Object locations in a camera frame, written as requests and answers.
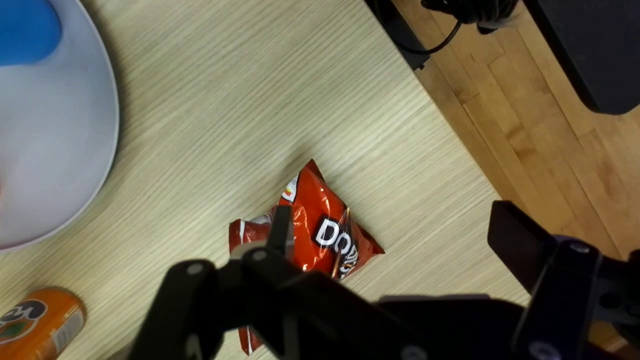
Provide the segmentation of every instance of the black cable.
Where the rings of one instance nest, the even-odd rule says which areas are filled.
[[[394,45],[407,52],[430,57],[430,55],[440,52],[444,46],[448,46],[456,38],[460,29],[463,29],[463,23],[458,20],[456,26],[448,33],[448,36],[440,45],[437,45],[435,48],[426,48],[426,51],[404,46],[398,41],[394,41]]]

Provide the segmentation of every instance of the wooden table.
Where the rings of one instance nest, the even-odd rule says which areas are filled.
[[[311,159],[388,253],[349,281],[362,296],[524,300],[487,247],[497,192],[362,0],[85,4],[121,81],[119,161],[79,222],[0,254],[0,308],[55,285],[85,299],[62,360],[124,348],[169,266],[224,265],[228,222]],[[244,359],[236,332],[221,359]]]

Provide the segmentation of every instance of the light wood surface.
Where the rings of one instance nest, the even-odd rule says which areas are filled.
[[[0,308],[40,286],[85,299],[62,360],[124,348],[169,266],[224,265],[228,222],[311,159],[388,253],[349,281],[361,294],[526,300],[487,247],[494,188],[365,2],[85,4],[121,81],[119,161],[76,225],[0,254]],[[221,359],[244,359],[235,332]]]
[[[394,2],[429,46],[454,26],[418,0]],[[418,78],[500,196],[609,256],[640,249],[640,109],[590,113],[522,4],[493,36],[465,26]]]

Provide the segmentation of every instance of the red chip bag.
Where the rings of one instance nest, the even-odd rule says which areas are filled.
[[[286,256],[304,273],[319,270],[343,281],[374,254],[385,254],[378,243],[351,220],[351,208],[327,186],[316,162],[303,169],[279,205],[293,206],[294,243]],[[232,222],[231,253],[239,247],[266,244],[269,233],[270,216]],[[263,342],[242,329],[240,345],[246,354],[253,354]]]

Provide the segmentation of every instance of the wooden floor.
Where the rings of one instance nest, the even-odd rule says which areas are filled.
[[[454,26],[394,2],[426,46]],[[502,198],[609,256],[640,249],[640,109],[590,113],[522,4],[493,36],[465,26],[418,78]]]

